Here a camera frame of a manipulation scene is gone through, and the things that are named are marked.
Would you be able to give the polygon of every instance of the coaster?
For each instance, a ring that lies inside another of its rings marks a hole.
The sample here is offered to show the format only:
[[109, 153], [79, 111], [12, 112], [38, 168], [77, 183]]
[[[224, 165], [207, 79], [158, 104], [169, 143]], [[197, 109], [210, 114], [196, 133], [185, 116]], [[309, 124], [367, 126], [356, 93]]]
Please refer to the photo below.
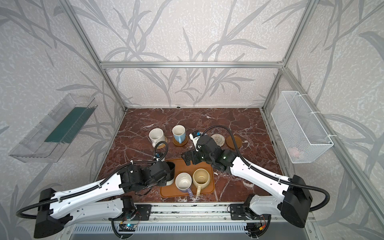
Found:
[[225, 138], [223, 135], [221, 134], [214, 134], [211, 136], [211, 138], [213, 138], [213, 140], [215, 140], [215, 143], [219, 146], [219, 147], [222, 147], [225, 143]]
[[163, 143], [163, 144], [160, 144], [158, 147], [157, 147], [157, 149], [162, 149], [162, 148], [164, 148], [166, 145]]
[[185, 136], [185, 140], [181, 144], [178, 141], [176, 141], [176, 139], [173, 137], [173, 144], [178, 146], [178, 147], [186, 145], [187, 142], [188, 142], [188, 137], [187, 136]]
[[[238, 148], [241, 148], [241, 146], [243, 145], [243, 141], [241, 140], [241, 138], [237, 135], [234, 135], [235, 137], [235, 141], [236, 141], [236, 145]], [[232, 138], [231, 136], [228, 136], [227, 139], [225, 140], [227, 142], [227, 145], [228, 147], [232, 148], [232, 149], [235, 149], [235, 145], [233, 144], [232, 142]]]

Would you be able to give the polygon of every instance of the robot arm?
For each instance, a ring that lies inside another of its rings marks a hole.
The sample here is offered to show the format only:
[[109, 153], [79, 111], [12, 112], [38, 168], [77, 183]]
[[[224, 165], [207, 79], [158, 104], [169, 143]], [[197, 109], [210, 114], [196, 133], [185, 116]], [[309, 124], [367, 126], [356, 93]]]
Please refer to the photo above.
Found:
[[[152, 163], [140, 168], [138, 165], [124, 166], [106, 179], [71, 190], [56, 192], [52, 188], [40, 193], [38, 204], [17, 212], [17, 216], [36, 219], [34, 238], [43, 238], [60, 232], [64, 227], [100, 217], [130, 219], [135, 206], [130, 196], [111, 201], [97, 202], [107, 197], [140, 191], [154, 185], [173, 183], [175, 164], [164, 161], [138, 161]], [[23, 212], [39, 207], [37, 215]]]
[[[310, 210], [317, 210], [329, 201], [329, 194], [316, 187], [306, 186], [299, 176], [291, 179], [259, 167], [231, 150], [222, 150], [208, 135], [199, 131], [190, 134], [196, 149], [182, 154], [187, 165], [207, 162], [213, 168], [244, 178], [268, 191], [270, 196], [250, 195], [243, 208], [249, 219], [262, 214], [282, 215], [289, 223], [304, 227]], [[106, 179], [62, 192], [46, 189], [40, 193], [39, 203], [24, 207], [16, 215], [22, 218], [36, 219], [35, 238], [48, 237], [60, 232], [69, 225], [100, 217], [111, 219], [132, 219], [136, 209], [131, 197], [122, 197], [111, 201], [97, 202], [107, 197], [121, 195], [131, 191], [140, 191], [154, 185], [166, 186], [174, 181], [175, 165], [172, 162], [137, 161], [152, 163], [141, 168], [135, 164], [126, 164]], [[309, 190], [326, 194], [325, 200], [310, 208], [312, 196]], [[36, 216], [23, 212], [38, 207]]]
[[297, 227], [305, 227], [305, 222], [310, 211], [312, 196], [308, 189], [293, 187], [286, 182], [305, 185], [299, 176], [291, 179], [274, 172], [270, 172], [246, 159], [244, 161], [238, 154], [231, 150], [222, 150], [208, 135], [201, 135], [195, 131], [189, 135], [196, 149], [182, 154], [187, 165], [207, 162], [213, 168], [244, 178], [251, 183], [269, 192], [270, 196], [252, 195], [245, 201], [245, 213], [250, 219], [257, 215], [270, 214], [282, 215], [285, 220]]

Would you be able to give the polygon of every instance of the wallpaper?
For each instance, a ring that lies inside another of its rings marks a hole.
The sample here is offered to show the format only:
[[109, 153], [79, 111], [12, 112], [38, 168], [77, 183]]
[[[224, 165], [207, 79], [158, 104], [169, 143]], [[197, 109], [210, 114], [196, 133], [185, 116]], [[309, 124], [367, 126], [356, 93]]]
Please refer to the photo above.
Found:
[[261, 107], [274, 68], [119, 68], [108, 74], [129, 107]]
[[[265, 112], [276, 145], [283, 155], [283, 159], [279, 159], [280, 165], [286, 166], [283, 170], [290, 176], [296, 174], [302, 177], [308, 185], [326, 189], [330, 193], [329, 203], [313, 212], [322, 236], [325, 240], [384, 239], [384, 229], [344, 171], [332, 148], [312, 163], [292, 164], [271, 116], [280, 92], [292, 90], [288, 81], [282, 77]], [[322, 193], [311, 191], [311, 194], [312, 206], [324, 199]]]
[[384, 1], [319, 5], [289, 69], [384, 197]]
[[102, 61], [281, 61], [307, 0], [70, 0]]
[[[123, 116], [56, 1], [0, 1], [0, 238], [32, 239], [34, 220], [15, 216], [40, 191], [94, 180]], [[98, 107], [57, 163], [8, 154], [68, 93]]]

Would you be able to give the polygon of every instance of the mug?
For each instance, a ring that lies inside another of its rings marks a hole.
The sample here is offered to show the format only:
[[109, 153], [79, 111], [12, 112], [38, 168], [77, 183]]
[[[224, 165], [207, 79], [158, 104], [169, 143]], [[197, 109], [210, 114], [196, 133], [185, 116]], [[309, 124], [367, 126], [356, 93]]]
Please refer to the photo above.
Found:
[[192, 181], [197, 187], [196, 196], [199, 196], [201, 190], [208, 187], [209, 182], [211, 181], [211, 176], [207, 170], [199, 168], [193, 173]]
[[193, 197], [193, 193], [191, 191], [192, 178], [186, 172], [182, 172], [177, 175], [175, 179], [176, 187], [182, 192], [188, 192], [190, 197]]
[[152, 146], [155, 147], [158, 142], [165, 141], [163, 130], [160, 128], [154, 128], [149, 132], [149, 138], [151, 139]]
[[173, 137], [180, 144], [185, 140], [185, 127], [183, 125], [176, 125], [172, 128]]
[[166, 176], [166, 186], [171, 185], [175, 181], [175, 164], [173, 162], [166, 162], [170, 172]]

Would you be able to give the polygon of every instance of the wooden coaster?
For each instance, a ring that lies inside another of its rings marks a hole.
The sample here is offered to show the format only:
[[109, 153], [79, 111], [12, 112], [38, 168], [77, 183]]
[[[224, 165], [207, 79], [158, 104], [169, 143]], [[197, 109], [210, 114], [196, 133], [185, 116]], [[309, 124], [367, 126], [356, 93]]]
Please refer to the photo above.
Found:
[[[241, 148], [241, 146], [243, 145], [243, 141], [241, 140], [241, 138], [237, 135], [234, 135], [235, 137], [235, 141], [236, 141], [236, 145], [238, 148]], [[228, 136], [227, 139], [225, 140], [227, 142], [227, 145], [228, 147], [232, 148], [232, 149], [235, 149], [235, 145], [233, 144], [232, 142], [232, 138], [231, 136]]]
[[166, 146], [165, 144], [160, 144], [160, 145], [157, 147], [157, 149], [162, 149], [162, 148], [164, 148], [165, 146]]
[[173, 137], [173, 144], [175, 144], [178, 147], [186, 145], [187, 142], [188, 142], [188, 137], [187, 136], [185, 136], [184, 142], [182, 142], [181, 144], [178, 141], [176, 141], [175, 137]]

